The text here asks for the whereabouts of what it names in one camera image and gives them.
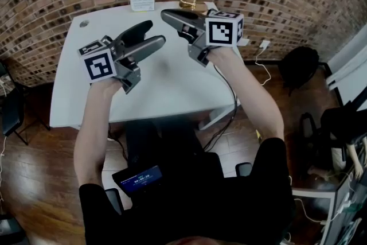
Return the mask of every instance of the white cable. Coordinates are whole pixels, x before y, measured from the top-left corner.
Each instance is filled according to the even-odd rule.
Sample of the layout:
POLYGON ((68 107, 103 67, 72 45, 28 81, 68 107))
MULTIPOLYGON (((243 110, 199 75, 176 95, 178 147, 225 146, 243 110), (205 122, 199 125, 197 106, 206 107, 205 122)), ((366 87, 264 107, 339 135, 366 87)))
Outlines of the white cable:
POLYGON ((303 205, 303 201, 302 201, 300 198, 295 198, 294 200, 298 200, 298 201, 300 201, 300 203, 302 204, 302 208, 303 208, 304 216, 305 216, 305 217, 307 217, 309 220, 313 221, 314 223, 322 223, 322 222, 323 222, 323 220, 314 220, 314 219, 310 218, 310 217, 307 215, 306 210, 305 210, 304 205, 303 205))
POLYGON ((4 93, 5 93, 5 97, 6 97, 6 91, 5 91, 4 86, 3 86, 3 84, 1 84, 1 83, 0 83, 0 85, 1 85, 1 87, 4 89, 4 93))
MULTIPOLYGON (((2 164, 1 164, 1 159, 2 159, 2 157, 4 156, 4 151, 5 151, 5 141, 6 141, 6 138, 7 137, 5 137, 5 139, 4 139, 4 146, 3 146, 3 148, 2 148, 2 152, 1 152, 1 154, 0 154, 0 188, 1 188, 1 173, 2 173, 2 164)), ((1 195, 1 191, 0 191, 0 209, 1 209, 1 214, 2 214, 2 205, 1 205, 1 201, 4 201, 4 199, 3 199, 3 197, 2 197, 2 195, 1 195)))
MULTIPOLYGON (((350 183, 351 183, 351 181, 352 181, 352 179, 353 179, 353 172, 351 172, 350 174, 348 174, 348 173, 344 173, 344 172, 340 172, 340 173, 338 173, 338 174, 346 174, 346 175, 348 176, 348 179, 349 179, 349 182, 348 182, 349 189, 350 189, 350 190, 352 190, 352 191, 355 193, 355 191, 350 187, 350 183)), ((333 176, 337 176, 338 174, 332 174, 331 176, 327 176, 327 178, 330 178, 330 177, 333 177, 333 176)), ((313 221, 314 223, 323 223, 323 222, 325 222, 324 220, 314 220, 314 219, 310 218, 310 217, 307 215, 307 213, 306 213, 306 209, 304 208, 304 205, 303 205, 303 201, 302 201, 302 199, 300 199, 300 198, 295 198, 294 200, 298 200, 298 201, 300 201, 300 203, 302 204, 302 208, 303 208, 304 216, 305 216, 305 217, 307 217, 309 220, 313 221)), ((334 219, 336 219, 336 218, 337 218, 337 216, 338 216, 338 215, 340 215, 341 213, 342 213, 342 210, 338 211, 338 212, 337 212, 337 214, 336 214, 336 215, 334 215, 334 217, 330 220, 330 222, 332 222, 334 219)))
POLYGON ((257 56, 256 56, 256 60, 255 60, 255 64, 256 65, 260 65, 261 67, 263 67, 265 70, 266 70, 266 72, 268 73, 268 75, 269 75, 269 78, 263 83, 263 84, 261 84, 261 86, 263 86, 263 85, 265 85, 266 84, 266 82, 267 81, 270 81, 271 80, 271 75, 270 75, 270 73, 269 73, 269 71, 268 71, 268 69, 266 68, 266 66, 265 65, 263 65, 263 64, 259 64, 258 62, 257 62, 257 58, 265 51, 265 49, 266 48, 264 48, 257 56))
POLYGON ((284 238, 284 239, 285 239, 285 241, 290 242, 291 239, 292 239, 291 233, 287 232, 287 234, 289 234, 289 239, 288 240, 286 238, 284 238))
POLYGON ((340 174, 346 174, 348 176, 348 179, 349 179, 348 187, 349 187, 350 190, 352 190, 355 193, 355 191, 350 186, 350 183, 353 181, 353 172, 350 172, 350 174, 345 173, 345 172, 340 172, 340 173, 337 173, 337 174, 332 174, 331 176, 325 176, 325 177, 316 176, 316 178, 331 178, 331 177, 334 177, 334 176, 338 176, 340 174))

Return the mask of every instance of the table leg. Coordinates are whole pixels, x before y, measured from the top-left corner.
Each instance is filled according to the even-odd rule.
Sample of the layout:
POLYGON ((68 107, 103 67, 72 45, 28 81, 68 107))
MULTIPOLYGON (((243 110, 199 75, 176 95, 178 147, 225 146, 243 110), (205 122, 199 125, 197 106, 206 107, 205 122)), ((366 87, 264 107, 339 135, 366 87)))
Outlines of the table leg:
POLYGON ((218 122, 221 118, 225 117, 226 115, 228 115, 231 111, 233 111, 235 109, 235 105, 230 105, 230 106, 226 106, 226 107, 222 107, 222 108, 217 108, 213 111, 210 112, 209 116, 202 120, 199 123, 199 130, 205 130, 208 127, 210 127, 211 125, 215 124, 216 122, 218 122))

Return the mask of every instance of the forearm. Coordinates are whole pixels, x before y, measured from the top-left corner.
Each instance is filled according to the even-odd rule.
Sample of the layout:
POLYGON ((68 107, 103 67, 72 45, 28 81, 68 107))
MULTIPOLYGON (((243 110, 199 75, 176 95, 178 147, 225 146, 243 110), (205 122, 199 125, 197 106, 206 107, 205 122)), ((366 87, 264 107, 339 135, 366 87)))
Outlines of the forearm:
POLYGON ((211 59, 230 83, 247 117, 261 136, 284 139, 284 122, 278 106, 243 60, 232 50, 224 50, 211 59))
POLYGON ((101 89, 98 84, 91 86, 74 148, 74 167, 80 186, 101 185, 111 101, 108 90, 101 89))

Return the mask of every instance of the small screen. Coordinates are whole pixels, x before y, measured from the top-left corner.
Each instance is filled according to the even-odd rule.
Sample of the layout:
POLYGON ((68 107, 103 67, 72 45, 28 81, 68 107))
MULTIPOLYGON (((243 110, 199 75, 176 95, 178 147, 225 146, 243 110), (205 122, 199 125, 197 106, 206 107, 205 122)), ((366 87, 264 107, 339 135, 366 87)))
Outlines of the small screen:
POLYGON ((121 184, 127 192, 131 193, 139 190, 140 188, 143 188, 150 183, 153 183, 161 177, 161 170, 159 169, 158 165, 156 165, 150 169, 145 170, 144 172, 137 174, 136 176, 122 181, 121 184))

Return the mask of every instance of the black shirt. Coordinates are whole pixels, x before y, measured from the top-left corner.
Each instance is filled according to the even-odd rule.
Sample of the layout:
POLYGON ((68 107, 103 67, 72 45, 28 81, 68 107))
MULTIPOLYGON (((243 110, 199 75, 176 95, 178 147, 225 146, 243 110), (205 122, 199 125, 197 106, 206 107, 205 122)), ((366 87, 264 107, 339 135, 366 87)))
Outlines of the black shirt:
POLYGON ((166 244, 204 236, 244 244, 279 244, 294 217, 286 148, 265 140, 248 177, 183 185, 118 215, 104 189, 80 187, 87 244, 166 244))

